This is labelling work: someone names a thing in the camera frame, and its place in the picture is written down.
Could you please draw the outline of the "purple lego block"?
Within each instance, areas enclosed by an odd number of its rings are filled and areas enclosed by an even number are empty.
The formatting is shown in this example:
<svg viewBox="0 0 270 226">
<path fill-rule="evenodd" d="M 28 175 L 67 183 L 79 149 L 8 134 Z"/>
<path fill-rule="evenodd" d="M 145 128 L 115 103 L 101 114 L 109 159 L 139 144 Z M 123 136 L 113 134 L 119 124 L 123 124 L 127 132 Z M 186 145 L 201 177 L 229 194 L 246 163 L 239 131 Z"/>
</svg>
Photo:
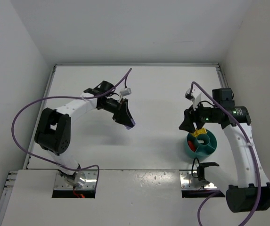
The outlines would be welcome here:
<svg viewBox="0 0 270 226">
<path fill-rule="evenodd" d="M 133 127 L 135 127 L 135 125 L 136 125 L 136 122 L 135 122 L 134 120 L 132 120 L 132 121 L 131 121 L 131 125 L 126 125 L 125 127 L 126 127 L 127 130 L 130 130 L 130 129 L 132 129 Z"/>
</svg>

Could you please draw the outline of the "yellow lego piece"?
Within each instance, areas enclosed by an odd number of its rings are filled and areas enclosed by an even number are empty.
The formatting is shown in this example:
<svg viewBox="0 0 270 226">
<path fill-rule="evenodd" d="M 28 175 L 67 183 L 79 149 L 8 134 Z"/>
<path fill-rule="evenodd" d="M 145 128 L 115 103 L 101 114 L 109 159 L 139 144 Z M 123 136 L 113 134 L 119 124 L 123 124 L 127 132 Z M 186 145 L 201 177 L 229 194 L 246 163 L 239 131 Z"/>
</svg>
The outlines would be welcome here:
<svg viewBox="0 0 270 226">
<path fill-rule="evenodd" d="M 193 137 L 197 137 L 199 134 L 195 132 L 195 133 L 190 133 L 190 135 L 192 135 Z"/>
</svg>

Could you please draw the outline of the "yellow lego plate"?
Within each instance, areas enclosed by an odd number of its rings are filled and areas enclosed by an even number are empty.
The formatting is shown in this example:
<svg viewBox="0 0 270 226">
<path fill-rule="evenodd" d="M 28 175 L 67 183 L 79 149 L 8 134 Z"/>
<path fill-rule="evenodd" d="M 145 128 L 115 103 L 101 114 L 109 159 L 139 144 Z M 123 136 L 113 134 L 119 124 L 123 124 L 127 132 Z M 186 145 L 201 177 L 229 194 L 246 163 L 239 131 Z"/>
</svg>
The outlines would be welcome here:
<svg viewBox="0 0 270 226">
<path fill-rule="evenodd" d="M 206 134 L 207 133 L 207 129 L 205 129 L 205 128 L 197 129 L 195 131 L 195 133 L 196 133 L 197 136 L 200 135 L 200 134 Z"/>
</svg>

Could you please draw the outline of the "red lego piece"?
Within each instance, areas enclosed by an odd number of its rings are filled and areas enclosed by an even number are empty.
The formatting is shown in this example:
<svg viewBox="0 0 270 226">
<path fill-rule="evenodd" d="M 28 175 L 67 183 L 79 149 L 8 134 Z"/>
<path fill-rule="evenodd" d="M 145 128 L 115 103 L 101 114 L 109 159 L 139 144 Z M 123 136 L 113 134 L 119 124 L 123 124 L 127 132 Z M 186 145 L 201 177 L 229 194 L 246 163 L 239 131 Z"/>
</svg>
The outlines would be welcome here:
<svg viewBox="0 0 270 226">
<path fill-rule="evenodd" d="M 191 151 L 196 152 L 196 146 L 192 141 L 188 141 L 188 146 L 191 149 Z"/>
</svg>

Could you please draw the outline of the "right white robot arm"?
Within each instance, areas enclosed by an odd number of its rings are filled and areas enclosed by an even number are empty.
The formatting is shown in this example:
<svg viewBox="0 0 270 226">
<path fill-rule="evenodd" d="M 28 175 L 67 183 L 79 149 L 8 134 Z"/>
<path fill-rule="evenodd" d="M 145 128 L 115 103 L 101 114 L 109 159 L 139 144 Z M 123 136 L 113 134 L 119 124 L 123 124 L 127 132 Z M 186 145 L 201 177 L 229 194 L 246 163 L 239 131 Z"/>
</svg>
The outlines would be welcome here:
<svg viewBox="0 0 270 226">
<path fill-rule="evenodd" d="M 189 88 L 185 98 L 192 105 L 184 110 L 180 130 L 188 132 L 185 148 L 198 162 L 195 178 L 212 182 L 226 197 L 233 213 L 265 211 L 270 208 L 270 181 L 264 173 L 252 138 L 250 114 L 246 107 L 237 106 L 230 88 L 214 89 L 209 97 L 210 106 L 204 106 L 203 91 Z M 218 160 L 204 162 L 217 148 L 218 136 L 209 132 L 194 136 L 205 124 L 219 124 L 234 158 L 237 178 L 229 176 Z"/>
</svg>

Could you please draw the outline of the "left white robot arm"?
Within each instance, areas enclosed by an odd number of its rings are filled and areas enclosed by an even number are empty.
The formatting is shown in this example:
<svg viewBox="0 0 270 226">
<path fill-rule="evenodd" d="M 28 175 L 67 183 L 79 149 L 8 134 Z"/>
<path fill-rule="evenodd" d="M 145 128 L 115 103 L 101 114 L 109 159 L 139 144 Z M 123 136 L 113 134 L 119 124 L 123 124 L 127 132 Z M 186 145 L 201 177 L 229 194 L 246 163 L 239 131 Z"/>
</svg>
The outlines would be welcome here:
<svg viewBox="0 0 270 226">
<path fill-rule="evenodd" d="M 131 89 L 123 88 L 119 99 L 113 99 L 114 85 L 102 81 L 95 88 L 88 88 L 73 100 L 56 109 L 45 108 L 39 120 L 34 140 L 46 150 L 56 163 L 63 167 L 60 174 L 69 183 L 76 183 L 79 178 L 79 163 L 71 156 L 68 147 L 71 143 L 71 125 L 74 121 L 91 110 L 105 110 L 112 113 L 113 121 L 127 129 L 135 126 L 135 121 L 128 108 L 127 95 Z"/>
</svg>

